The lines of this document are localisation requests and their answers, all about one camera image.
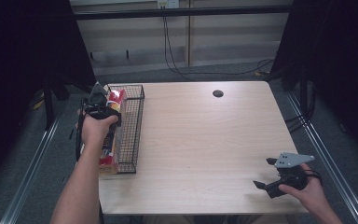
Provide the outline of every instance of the wall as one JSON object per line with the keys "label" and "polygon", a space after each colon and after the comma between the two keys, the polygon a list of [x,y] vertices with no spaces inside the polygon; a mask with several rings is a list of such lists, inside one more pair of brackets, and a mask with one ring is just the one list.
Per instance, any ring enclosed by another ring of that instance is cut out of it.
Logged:
{"label": "wall", "polygon": [[[157,1],[91,5],[73,1],[74,12],[157,8]],[[182,0],[183,7],[247,7],[291,5],[292,0]],[[167,19],[175,60],[183,65],[256,62],[274,58],[287,13],[172,17]],[[162,18],[79,21],[88,52],[164,49]]]}

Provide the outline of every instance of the snack package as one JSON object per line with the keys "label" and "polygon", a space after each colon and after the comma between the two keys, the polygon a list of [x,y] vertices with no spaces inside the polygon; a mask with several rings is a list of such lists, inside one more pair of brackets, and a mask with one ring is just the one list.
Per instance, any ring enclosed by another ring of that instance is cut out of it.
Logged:
{"label": "snack package", "polygon": [[103,141],[103,152],[100,158],[100,175],[114,175],[118,172],[118,159],[123,135],[123,125],[126,111],[126,92],[111,90],[107,96],[107,106],[121,114],[121,125],[109,131]]}

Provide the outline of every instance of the electrical cable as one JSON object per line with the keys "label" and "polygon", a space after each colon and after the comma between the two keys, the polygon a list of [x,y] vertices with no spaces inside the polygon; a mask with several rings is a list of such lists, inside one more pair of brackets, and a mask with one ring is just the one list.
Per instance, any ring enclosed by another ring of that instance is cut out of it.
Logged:
{"label": "electrical cable", "polygon": [[311,177],[316,177],[319,179],[319,182],[321,182],[321,185],[323,186],[324,185],[324,182],[322,180],[322,176],[319,172],[317,171],[314,171],[314,170],[304,170],[305,172],[312,172],[312,174],[307,174],[307,176],[311,176]]}
{"label": "electrical cable", "polygon": [[293,62],[288,63],[283,68],[270,74],[270,76],[265,77],[264,78],[265,81],[270,82],[272,79],[281,77],[284,72],[287,72],[287,70],[293,68],[298,63],[298,59],[303,61],[303,62],[300,62],[303,66],[304,66],[304,64],[306,67],[307,67],[307,65],[310,65],[310,59],[318,46],[318,42],[320,41],[320,38],[322,36],[323,28],[327,21],[327,16],[326,16],[328,14],[327,12],[329,12],[331,10],[333,2],[334,2],[333,0],[329,1],[328,7],[325,7],[325,8],[327,8],[327,10],[325,11],[325,15],[322,16],[319,23],[316,24],[316,28],[309,35],[309,39],[306,38],[303,41],[300,40],[302,43],[304,43],[305,47],[301,48],[300,46],[303,46],[303,44],[298,44],[297,48],[295,50],[293,50],[291,59],[289,60],[289,61],[293,61]]}
{"label": "electrical cable", "polygon": [[[174,60],[173,55],[172,55],[172,47],[171,47],[171,41],[170,41],[170,36],[169,36],[169,31],[168,31],[167,18],[163,17],[163,21],[164,21],[164,37],[165,37],[165,41],[164,41],[164,43],[165,43],[165,62],[168,65],[168,68],[172,72],[174,72],[176,74],[179,74],[184,79],[187,79],[187,80],[190,80],[190,81],[195,81],[194,79],[191,79],[189,77],[185,77],[185,75],[228,75],[228,76],[245,75],[245,74],[248,74],[248,73],[253,73],[255,71],[260,71],[261,68],[263,68],[263,67],[267,66],[268,64],[274,62],[273,59],[265,59],[265,60],[262,60],[262,61],[258,62],[257,68],[249,70],[249,71],[246,71],[246,72],[240,72],[240,73],[217,73],[217,72],[189,72],[189,73],[183,73],[183,72],[180,72],[179,69],[176,66],[175,60]],[[172,64],[173,64],[174,69],[171,68],[169,63],[168,63],[168,59],[167,59],[167,42],[168,42],[168,46],[169,46],[169,50],[170,50],[170,54],[171,54],[171,58],[172,58]]]}
{"label": "electrical cable", "polygon": [[304,124],[307,124],[310,122],[310,118],[312,117],[313,115],[313,112],[315,110],[315,102],[316,102],[316,89],[315,89],[315,86],[312,84],[312,96],[311,96],[311,100],[310,100],[310,105],[308,107],[308,110],[306,112],[306,114],[300,114],[294,118],[291,118],[291,119],[286,119],[285,122],[286,123],[289,123],[289,122],[292,122],[294,120],[297,120],[297,122],[300,122],[299,125],[297,125],[295,127],[295,125],[292,125],[292,126],[289,126],[287,129],[290,130],[289,133],[293,133],[295,132],[296,130],[300,129]]}

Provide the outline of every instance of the human arm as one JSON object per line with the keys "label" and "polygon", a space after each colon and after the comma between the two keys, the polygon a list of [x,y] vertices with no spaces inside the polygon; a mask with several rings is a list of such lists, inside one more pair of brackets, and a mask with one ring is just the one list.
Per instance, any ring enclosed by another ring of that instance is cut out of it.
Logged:
{"label": "human arm", "polygon": [[97,223],[99,214],[98,164],[103,140],[117,116],[83,122],[83,153],[56,204],[50,223]]}
{"label": "human arm", "polygon": [[[301,164],[303,170],[307,172],[310,170],[309,166],[305,163]],[[298,190],[290,186],[281,184],[279,189],[287,194],[300,200],[300,202],[307,208],[310,213],[318,219],[320,223],[340,224],[342,223],[337,214],[334,212],[330,203],[324,195],[324,189],[318,178],[308,177],[308,185]]]}

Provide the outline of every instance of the human hand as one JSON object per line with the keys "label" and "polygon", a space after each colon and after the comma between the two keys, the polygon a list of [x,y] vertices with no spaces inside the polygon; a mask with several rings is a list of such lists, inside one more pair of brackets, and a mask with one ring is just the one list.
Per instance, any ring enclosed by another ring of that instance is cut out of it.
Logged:
{"label": "human hand", "polygon": [[[306,173],[312,174],[312,172],[310,172],[310,167],[307,164],[303,163],[300,166]],[[318,218],[321,223],[341,223],[325,198],[324,189],[318,178],[309,176],[308,185],[302,190],[284,184],[281,184],[279,189],[284,193],[299,199],[304,207]]]}
{"label": "human hand", "polygon": [[118,121],[117,116],[110,116],[106,119],[94,119],[86,115],[83,121],[81,138],[85,145],[102,144],[104,138],[109,132],[109,126]]}

